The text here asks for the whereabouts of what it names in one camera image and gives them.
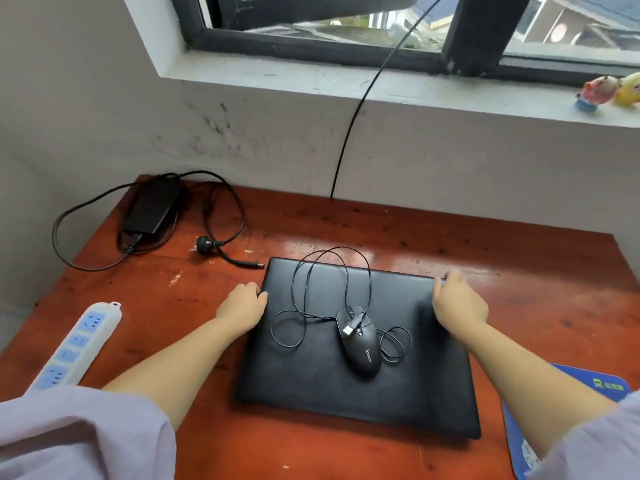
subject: person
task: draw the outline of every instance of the person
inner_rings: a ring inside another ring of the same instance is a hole
[[[173,478],[174,431],[222,352],[258,323],[267,300],[255,283],[238,285],[215,319],[102,390],[55,387],[1,403],[0,478]],[[616,404],[508,339],[488,323],[487,304],[457,270],[435,280],[433,307],[543,458],[530,479],[637,476],[638,393]]]

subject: person's left hand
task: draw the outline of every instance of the person's left hand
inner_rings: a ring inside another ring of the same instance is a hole
[[[267,292],[258,296],[258,291],[260,288],[254,282],[236,286],[218,307],[216,320],[228,322],[237,329],[238,336],[251,330],[267,306]]]

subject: scratch on table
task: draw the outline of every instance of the scratch on table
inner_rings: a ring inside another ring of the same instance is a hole
[[[173,279],[169,282],[169,286],[173,286],[174,284],[176,284],[181,277],[182,277],[182,270],[180,270],[180,273],[176,274],[173,277]]]

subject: wooden table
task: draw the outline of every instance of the wooden table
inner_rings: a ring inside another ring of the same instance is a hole
[[[0,358],[0,400],[20,396],[78,316],[96,301],[123,319],[82,380],[101,387],[213,317],[237,283],[264,271],[190,253],[203,234],[199,187],[163,248],[103,273],[66,270]],[[640,289],[611,235],[238,189],[247,228],[225,249],[267,263],[338,244],[375,269],[426,276],[459,266],[490,305],[490,323],[551,362],[616,374],[640,387]],[[118,252],[123,204],[77,259],[101,266]],[[221,193],[214,232],[238,213]],[[360,266],[355,256],[348,264]],[[178,479],[512,479],[500,399],[472,359],[483,437],[453,442],[416,431],[232,402],[244,337],[221,357],[177,433]]]

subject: toy figurine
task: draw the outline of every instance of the toy figurine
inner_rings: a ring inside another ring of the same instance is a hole
[[[580,111],[593,112],[600,104],[611,101],[619,88],[620,81],[610,75],[586,82],[581,92],[576,95],[578,99],[575,106]]]
[[[619,106],[632,106],[640,102],[640,72],[620,80],[620,88],[613,96],[613,103]]]

